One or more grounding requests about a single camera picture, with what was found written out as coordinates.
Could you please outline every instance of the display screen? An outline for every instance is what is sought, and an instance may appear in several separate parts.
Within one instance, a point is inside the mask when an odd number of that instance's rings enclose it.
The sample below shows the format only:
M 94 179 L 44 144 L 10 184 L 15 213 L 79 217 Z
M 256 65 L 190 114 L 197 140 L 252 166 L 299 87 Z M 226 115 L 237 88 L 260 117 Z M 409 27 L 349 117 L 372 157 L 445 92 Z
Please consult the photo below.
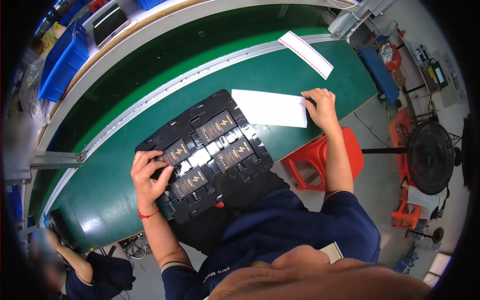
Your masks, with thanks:
M 99 46 L 111 36 L 118 28 L 127 22 L 127 16 L 118 4 L 112 5 L 98 19 L 93 22 L 93 35 L 95 44 Z
M 440 70 L 440 68 L 436 68 L 435 73 L 437 73 L 437 78 L 439 83 L 442 83 L 445 81 L 444 76 L 442 75 L 442 70 Z

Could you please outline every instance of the cardboard box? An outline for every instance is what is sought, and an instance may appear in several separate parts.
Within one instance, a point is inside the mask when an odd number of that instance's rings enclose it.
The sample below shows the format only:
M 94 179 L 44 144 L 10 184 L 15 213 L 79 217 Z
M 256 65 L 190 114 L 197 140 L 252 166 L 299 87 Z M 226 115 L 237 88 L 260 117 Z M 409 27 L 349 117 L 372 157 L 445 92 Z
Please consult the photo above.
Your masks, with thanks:
M 392 74 L 393 80 L 395 81 L 395 84 L 401 89 L 405 85 L 405 82 L 407 81 L 405 76 L 403 76 L 402 71 L 393 70 L 391 74 Z

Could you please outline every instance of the plastic bag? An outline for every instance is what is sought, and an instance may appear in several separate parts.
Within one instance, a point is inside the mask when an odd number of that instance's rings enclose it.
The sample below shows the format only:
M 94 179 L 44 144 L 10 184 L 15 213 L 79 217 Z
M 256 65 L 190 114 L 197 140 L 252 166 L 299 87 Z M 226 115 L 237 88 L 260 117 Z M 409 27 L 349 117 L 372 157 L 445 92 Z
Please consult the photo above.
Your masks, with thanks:
M 42 55 L 28 66 L 19 92 L 22 108 L 24 112 L 32 117 L 37 129 L 50 123 L 49 101 L 37 99 L 44 64 L 45 57 Z
M 390 47 L 390 43 L 386 43 L 382 46 L 382 50 L 380 51 L 380 57 L 384 63 L 389 62 L 393 59 L 393 49 Z

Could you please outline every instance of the battery label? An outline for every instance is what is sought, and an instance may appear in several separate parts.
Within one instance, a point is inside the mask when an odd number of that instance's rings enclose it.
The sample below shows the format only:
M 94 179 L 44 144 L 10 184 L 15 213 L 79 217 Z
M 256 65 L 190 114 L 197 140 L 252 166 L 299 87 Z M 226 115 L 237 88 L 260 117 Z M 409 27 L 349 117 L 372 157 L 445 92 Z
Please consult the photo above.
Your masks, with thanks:
M 234 142 L 227 148 L 220 151 L 213 157 L 222 173 L 225 173 L 228 169 L 241 162 L 253 153 L 252 147 L 248 144 L 245 137 L 242 137 L 238 141 Z
M 168 161 L 171 166 L 175 166 L 189 156 L 190 151 L 188 151 L 183 139 L 180 139 L 178 142 L 173 143 L 172 146 L 163 150 L 163 155 L 158 157 L 156 161 Z
M 195 131 L 198 133 L 204 144 L 209 144 L 211 141 L 214 141 L 219 136 L 229 132 L 235 127 L 237 127 L 237 125 L 232 116 L 228 110 L 224 110 L 218 116 L 195 129 Z
M 208 183 L 200 167 L 195 167 L 171 184 L 174 194 L 183 199 Z

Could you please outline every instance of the navy blue shirt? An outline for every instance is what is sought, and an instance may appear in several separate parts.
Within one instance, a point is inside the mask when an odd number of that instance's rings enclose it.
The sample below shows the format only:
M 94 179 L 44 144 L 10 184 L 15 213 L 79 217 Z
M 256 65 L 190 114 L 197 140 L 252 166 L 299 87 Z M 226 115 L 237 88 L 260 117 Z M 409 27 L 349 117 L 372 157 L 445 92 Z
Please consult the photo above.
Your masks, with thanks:
M 321 249 L 336 242 L 344 257 L 378 261 L 380 233 L 350 192 L 337 192 L 310 212 L 290 190 L 258 201 L 224 232 L 199 272 L 171 266 L 162 273 L 167 300 L 204 299 L 231 272 L 259 260 L 271 264 L 299 245 Z
M 87 261 L 93 269 L 92 283 L 85 283 L 75 269 L 67 271 L 65 288 L 70 300 L 110 300 L 123 290 L 131 290 L 135 281 L 129 261 L 90 252 Z

